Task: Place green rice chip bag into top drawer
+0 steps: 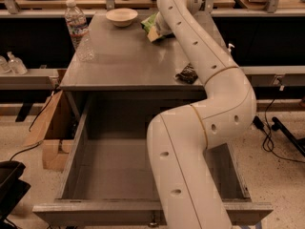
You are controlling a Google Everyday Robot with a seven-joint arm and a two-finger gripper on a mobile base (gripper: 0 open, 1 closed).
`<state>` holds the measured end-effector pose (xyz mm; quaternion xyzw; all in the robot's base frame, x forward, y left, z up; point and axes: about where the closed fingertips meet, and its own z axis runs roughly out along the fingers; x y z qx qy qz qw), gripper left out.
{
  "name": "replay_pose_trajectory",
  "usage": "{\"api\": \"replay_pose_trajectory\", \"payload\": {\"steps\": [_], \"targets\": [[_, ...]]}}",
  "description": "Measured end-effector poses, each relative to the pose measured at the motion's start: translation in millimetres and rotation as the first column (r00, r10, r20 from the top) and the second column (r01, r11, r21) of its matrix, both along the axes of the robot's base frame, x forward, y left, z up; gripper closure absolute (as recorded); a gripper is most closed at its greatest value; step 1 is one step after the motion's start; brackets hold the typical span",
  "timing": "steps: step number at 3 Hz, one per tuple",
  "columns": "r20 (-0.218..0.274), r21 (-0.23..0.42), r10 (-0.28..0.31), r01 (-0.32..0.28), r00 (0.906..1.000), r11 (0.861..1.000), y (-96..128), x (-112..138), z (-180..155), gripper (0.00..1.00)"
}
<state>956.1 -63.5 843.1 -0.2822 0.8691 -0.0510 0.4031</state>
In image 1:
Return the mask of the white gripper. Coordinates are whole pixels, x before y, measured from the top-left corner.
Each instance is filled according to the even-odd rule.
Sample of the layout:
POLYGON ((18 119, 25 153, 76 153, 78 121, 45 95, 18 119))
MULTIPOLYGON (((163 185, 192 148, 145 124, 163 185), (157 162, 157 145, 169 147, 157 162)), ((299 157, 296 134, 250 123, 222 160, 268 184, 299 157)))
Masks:
POLYGON ((155 26, 152 26, 148 33, 148 38, 151 42, 173 33, 160 12, 156 15, 154 24, 155 26))

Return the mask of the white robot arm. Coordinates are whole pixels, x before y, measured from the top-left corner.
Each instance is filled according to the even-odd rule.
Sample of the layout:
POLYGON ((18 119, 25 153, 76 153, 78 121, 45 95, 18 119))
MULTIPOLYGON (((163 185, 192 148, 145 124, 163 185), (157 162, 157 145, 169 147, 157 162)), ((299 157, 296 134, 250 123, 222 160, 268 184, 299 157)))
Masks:
POLYGON ((158 114, 147 132, 152 173, 169 229, 232 229, 204 152, 244 132, 256 113, 247 76, 193 15, 202 0, 157 0, 158 27, 171 31, 207 98, 158 114))

